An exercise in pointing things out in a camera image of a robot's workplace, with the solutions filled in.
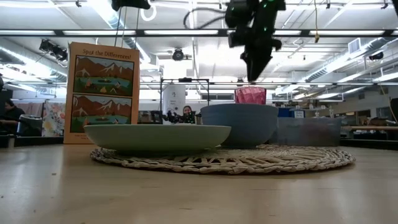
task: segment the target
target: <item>round woven placemat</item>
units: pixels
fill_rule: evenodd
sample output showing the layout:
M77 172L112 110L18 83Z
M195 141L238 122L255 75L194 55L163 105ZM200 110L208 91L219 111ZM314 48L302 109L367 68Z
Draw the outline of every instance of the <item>round woven placemat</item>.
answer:
M265 174L325 170L355 162L348 152L335 147L303 147L261 145L257 149L219 149L191 156L158 158L130 157L114 150L95 149L90 154L95 161L133 169L158 169L174 172L210 174Z

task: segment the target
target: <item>gray bowl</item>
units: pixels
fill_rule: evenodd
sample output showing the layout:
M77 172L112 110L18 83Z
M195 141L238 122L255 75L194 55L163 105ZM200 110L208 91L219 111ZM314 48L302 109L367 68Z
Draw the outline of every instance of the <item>gray bowl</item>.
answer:
M278 108L255 104L220 104L200 110L205 125L231 126L223 147L252 148L268 141L277 127Z

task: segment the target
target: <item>desk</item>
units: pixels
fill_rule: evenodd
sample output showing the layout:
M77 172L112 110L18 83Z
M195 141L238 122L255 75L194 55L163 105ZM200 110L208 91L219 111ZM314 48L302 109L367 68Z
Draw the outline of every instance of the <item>desk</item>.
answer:
M0 149L0 223L395 223L398 152L343 147L355 166L197 175L109 166L93 146Z

